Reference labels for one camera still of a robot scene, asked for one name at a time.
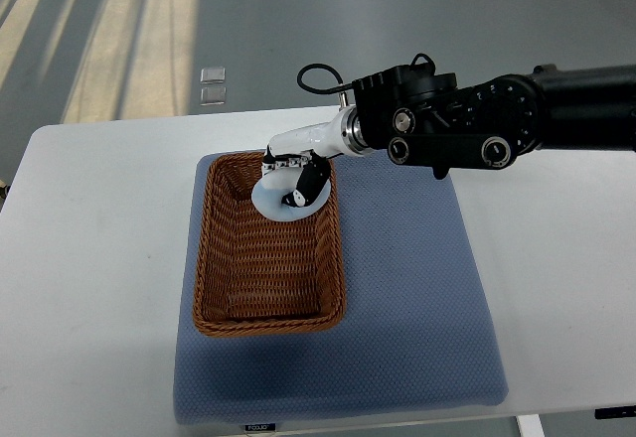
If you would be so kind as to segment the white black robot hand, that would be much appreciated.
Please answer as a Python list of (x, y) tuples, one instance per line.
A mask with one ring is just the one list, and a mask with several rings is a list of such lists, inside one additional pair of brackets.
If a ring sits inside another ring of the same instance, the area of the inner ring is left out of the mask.
[(331, 159), (365, 157), (372, 152), (363, 138), (357, 108), (346, 106), (329, 122), (272, 137), (257, 184), (266, 191), (280, 191), (279, 202), (284, 206), (310, 208), (330, 191)]

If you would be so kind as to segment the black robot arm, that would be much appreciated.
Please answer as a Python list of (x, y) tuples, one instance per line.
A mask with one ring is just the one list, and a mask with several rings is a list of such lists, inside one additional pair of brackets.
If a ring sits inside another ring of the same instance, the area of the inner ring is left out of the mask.
[(460, 88), (426, 54), (329, 93), (354, 95), (340, 136), (356, 151), (384, 150), (397, 165), (501, 170), (536, 149), (632, 150), (635, 69), (537, 66)]

